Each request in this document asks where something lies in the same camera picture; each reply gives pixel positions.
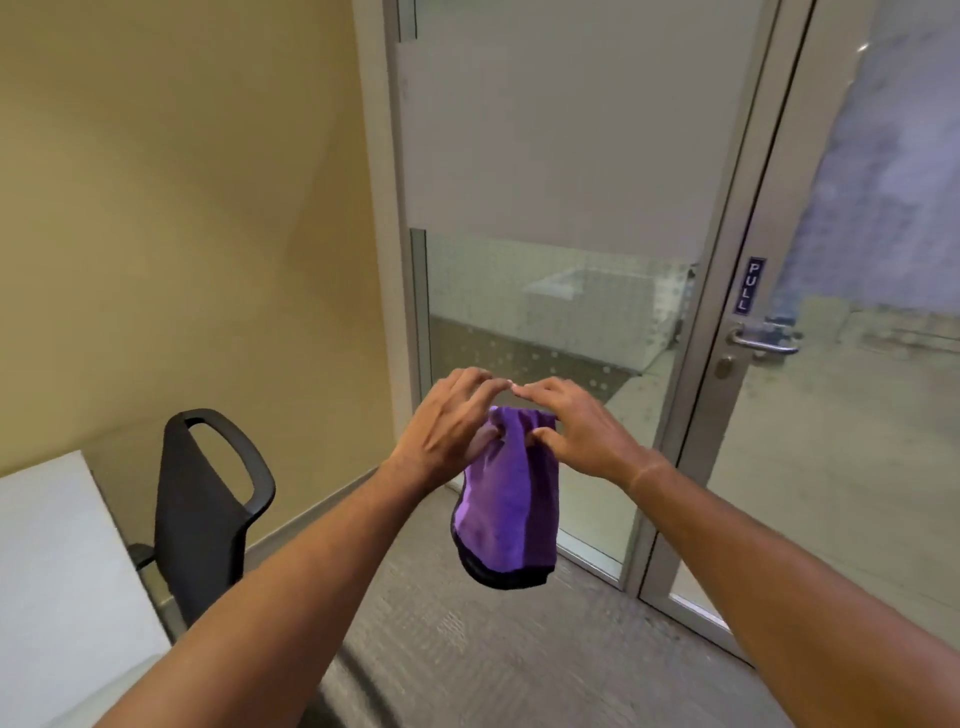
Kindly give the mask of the person's right hand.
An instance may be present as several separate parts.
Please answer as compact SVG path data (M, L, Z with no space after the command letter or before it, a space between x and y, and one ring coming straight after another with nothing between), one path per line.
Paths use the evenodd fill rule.
M663 455L640 444L592 394L569 379L513 384L511 392L556 416L561 452L552 454L558 462L609 481L631 498L639 484L670 467Z

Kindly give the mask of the person's left hand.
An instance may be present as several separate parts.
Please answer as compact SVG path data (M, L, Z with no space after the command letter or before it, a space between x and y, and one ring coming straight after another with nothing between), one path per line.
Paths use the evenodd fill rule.
M471 464L465 462L469 443L481 426L494 425L494 400L512 386L480 368L452 370L416 408L380 473L423 495L446 484Z

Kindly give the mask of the purple cloth with black edge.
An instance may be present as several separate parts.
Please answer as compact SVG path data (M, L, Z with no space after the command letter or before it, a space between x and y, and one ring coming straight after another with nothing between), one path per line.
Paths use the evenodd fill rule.
M557 564L560 464L535 430L554 431L555 415L533 408L494 406L497 433L466 467L450 532L466 574L498 591L546 585Z

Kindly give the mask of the person's left forearm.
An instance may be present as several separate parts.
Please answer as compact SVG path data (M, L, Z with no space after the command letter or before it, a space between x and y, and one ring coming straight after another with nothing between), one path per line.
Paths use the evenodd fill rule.
M244 576L94 728L295 728L387 552L450 479L395 454Z

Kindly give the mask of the person's right forearm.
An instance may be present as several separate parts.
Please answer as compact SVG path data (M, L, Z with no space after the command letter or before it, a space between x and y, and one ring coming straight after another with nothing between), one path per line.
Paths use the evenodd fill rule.
M630 476L797 728L960 728L960 652L664 459Z

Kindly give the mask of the blue door sign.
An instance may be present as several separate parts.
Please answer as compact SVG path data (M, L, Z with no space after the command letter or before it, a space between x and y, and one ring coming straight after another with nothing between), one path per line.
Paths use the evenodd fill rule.
M751 256L748 259L731 310L733 315L748 317L751 314L758 296L766 262L766 257Z

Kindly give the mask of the frosted glass partition panel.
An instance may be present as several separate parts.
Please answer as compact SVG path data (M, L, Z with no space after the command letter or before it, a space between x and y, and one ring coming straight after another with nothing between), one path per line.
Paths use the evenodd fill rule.
M417 394L571 380L644 446L810 0L383 0Z

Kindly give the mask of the black office chair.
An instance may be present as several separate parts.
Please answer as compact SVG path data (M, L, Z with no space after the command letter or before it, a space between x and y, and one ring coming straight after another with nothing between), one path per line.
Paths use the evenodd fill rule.
M238 455L251 482L240 501L191 434L216 431ZM155 564L185 627L193 626L243 577L247 533L272 504L276 481L253 441L229 418L210 408L179 412L163 431L153 544L127 546L138 571Z

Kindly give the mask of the glass door with metal frame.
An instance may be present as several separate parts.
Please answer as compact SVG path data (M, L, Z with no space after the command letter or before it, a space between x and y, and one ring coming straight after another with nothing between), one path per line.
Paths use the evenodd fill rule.
M663 447L960 650L960 0L812 0L800 40L734 276L703 290L724 308L687 349L689 425ZM767 262L740 317L750 257ZM766 318L796 321L797 354L725 341Z

